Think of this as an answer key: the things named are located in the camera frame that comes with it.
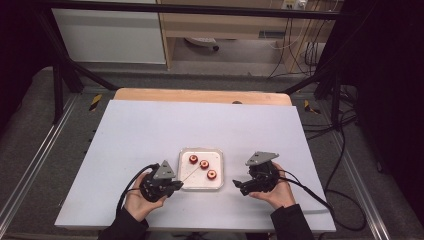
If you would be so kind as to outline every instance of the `white tabletop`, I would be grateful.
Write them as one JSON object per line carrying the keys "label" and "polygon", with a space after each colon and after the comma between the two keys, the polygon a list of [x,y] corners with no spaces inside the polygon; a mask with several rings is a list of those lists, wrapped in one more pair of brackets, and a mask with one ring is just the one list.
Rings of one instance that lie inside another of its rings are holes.
{"label": "white tabletop", "polygon": [[[150,230],[273,231],[272,207],[232,183],[251,179],[245,162],[255,151],[279,153],[273,161],[325,199],[295,107],[112,100],[55,225],[109,226],[132,177],[163,160],[177,172],[186,147],[220,149],[224,184],[214,192],[175,192],[147,217]],[[313,231],[335,231],[325,207],[297,186],[292,190]]]}

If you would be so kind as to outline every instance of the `wooden panel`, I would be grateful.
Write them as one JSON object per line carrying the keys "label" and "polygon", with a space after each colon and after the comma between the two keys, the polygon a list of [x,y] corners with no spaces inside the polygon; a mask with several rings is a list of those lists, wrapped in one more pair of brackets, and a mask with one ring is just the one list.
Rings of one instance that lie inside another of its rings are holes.
{"label": "wooden panel", "polygon": [[243,104],[284,106],[292,105],[290,97],[286,94],[262,92],[122,88],[116,92],[114,99],[171,102],[209,102],[230,104],[234,101],[239,101]]}

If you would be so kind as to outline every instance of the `person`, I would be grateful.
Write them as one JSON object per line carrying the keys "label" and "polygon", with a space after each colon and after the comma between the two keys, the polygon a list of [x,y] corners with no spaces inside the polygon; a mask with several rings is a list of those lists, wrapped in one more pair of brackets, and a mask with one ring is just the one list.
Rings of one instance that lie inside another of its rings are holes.
{"label": "person", "polygon": [[[283,168],[277,163],[274,166],[280,170],[280,176],[285,178]],[[147,173],[141,174],[134,183],[140,183]],[[309,240],[314,239],[311,229],[299,204],[296,204],[290,185],[280,180],[270,192],[251,192],[250,197],[268,202],[275,210],[271,213],[278,240]],[[144,240],[149,224],[147,215],[164,205],[166,196],[157,202],[149,202],[143,198],[140,191],[129,191],[124,207],[112,225],[101,232],[98,240]]]}

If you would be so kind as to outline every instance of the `square tray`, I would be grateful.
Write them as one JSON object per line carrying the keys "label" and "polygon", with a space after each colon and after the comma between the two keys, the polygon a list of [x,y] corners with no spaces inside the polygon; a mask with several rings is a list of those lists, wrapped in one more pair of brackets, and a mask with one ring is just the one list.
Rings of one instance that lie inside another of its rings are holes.
{"label": "square tray", "polygon": [[[189,160],[191,155],[196,155],[198,161],[192,164]],[[200,167],[200,161],[209,162],[207,169]],[[215,179],[208,179],[207,172],[216,171]],[[214,148],[184,148],[180,152],[178,164],[178,180],[183,181],[181,189],[187,191],[214,191],[224,184],[224,164],[223,154],[219,149]]]}

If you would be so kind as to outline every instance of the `sleeve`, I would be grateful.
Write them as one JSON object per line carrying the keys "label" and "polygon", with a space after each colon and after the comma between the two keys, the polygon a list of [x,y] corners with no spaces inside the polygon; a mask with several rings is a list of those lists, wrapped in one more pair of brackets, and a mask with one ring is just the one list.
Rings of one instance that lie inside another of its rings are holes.
{"label": "sleeve", "polygon": [[278,240],[313,240],[314,236],[299,204],[281,207],[271,214]]}
{"label": "sleeve", "polygon": [[146,219],[138,222],[122,208],[112,225],[99,235],[98,240],[144,240],[149,224]]}

